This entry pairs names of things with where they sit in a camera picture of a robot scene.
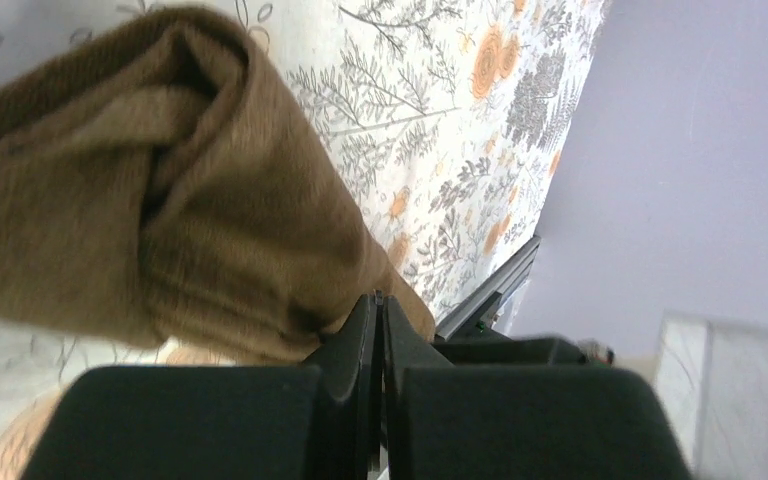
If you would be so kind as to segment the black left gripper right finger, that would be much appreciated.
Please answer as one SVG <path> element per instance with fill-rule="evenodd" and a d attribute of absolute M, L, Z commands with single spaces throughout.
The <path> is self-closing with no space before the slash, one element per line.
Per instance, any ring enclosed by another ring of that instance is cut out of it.
<path fill-rule="evenodd" d="M 381 302 L 393 479 L 687 479 L 649 384 L 624 369 L 456 366 Z"/>

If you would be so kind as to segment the brown cloth napkin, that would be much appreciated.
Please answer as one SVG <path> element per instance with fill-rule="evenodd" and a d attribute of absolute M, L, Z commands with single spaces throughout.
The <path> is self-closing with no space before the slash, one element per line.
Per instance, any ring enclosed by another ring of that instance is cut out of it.
<path fill-rule="evenodd" d="M 304 360 L 358 298 L 434 318 L 256 42 L 160 10 L 0 88 L 0 317 L 254 364 Z"/>

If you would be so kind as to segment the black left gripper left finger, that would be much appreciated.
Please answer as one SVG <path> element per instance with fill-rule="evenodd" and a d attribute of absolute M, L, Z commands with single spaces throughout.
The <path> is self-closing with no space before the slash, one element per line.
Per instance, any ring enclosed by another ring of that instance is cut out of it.
<path fill-rule="evenodd" d="M 378 300 L 290 367 L 107 366 L 62 396 L 26 479 L 364 479 L 378 464 Z"/>

